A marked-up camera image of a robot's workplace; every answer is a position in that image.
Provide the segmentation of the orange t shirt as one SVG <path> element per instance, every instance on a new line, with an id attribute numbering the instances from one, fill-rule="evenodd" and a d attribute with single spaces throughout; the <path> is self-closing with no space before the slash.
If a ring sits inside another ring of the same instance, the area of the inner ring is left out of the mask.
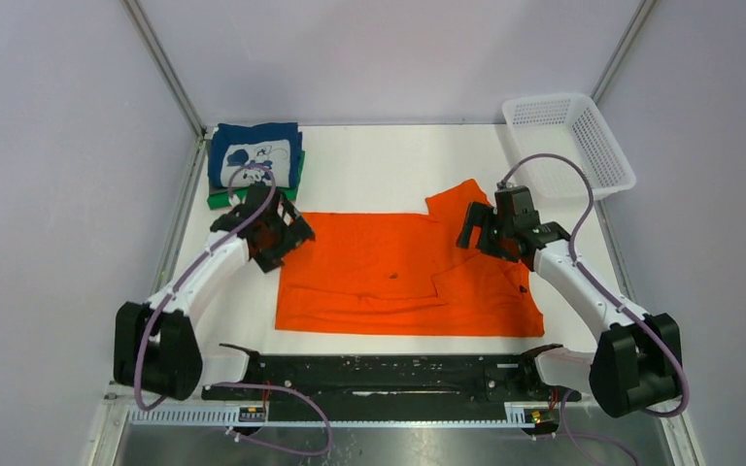
<path id="1" fill-rule="evenodd" d="M 460 249 L 472 202 L 466 180 L 416 213 L 316 213 L 315 239 L 281 269 L 278 330 L 387 336 L 539 338 L 544 317 L 519 263 Z"/>

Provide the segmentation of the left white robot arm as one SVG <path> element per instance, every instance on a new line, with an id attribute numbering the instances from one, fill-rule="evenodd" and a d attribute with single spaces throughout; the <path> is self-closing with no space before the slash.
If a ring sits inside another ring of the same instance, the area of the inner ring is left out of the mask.
<path id="1" fill-rule="evenodd" d="M 197 334 L 213 298 L 236 271 L 255 265 L 263 273 L 313 240 L 315 233 L 280 189 L 249 187 L 245 198 L 216 218 L 202 249 L 143 303 L 126 302 L 116 314 L 113 379 L 141 392 L 187 399 L 197 387 L 217 383 L 241 399 L 259 393 L 262 374 L 246 362 L 204 354 Z"/>

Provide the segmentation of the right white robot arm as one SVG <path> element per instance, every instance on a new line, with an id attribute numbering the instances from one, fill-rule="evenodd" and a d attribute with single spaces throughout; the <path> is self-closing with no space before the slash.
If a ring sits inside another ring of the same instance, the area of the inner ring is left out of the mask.
<path id="1" fill-rule="evenodd" d="M 521 356 L 518 385 L 541 400 L 556 387 L 590 394 L 602 411 L 621 417 L 682 400 L 680 331 L 668 314 L 652 315 L 614 293 L 576 250 L 573 235 L 544 222 L 524 186 L 502 187 L 494 205 L 468 205 L 457 245 L 523 264 L 554 288 L 596 341 L 592 352 L 553 344 Z"/>

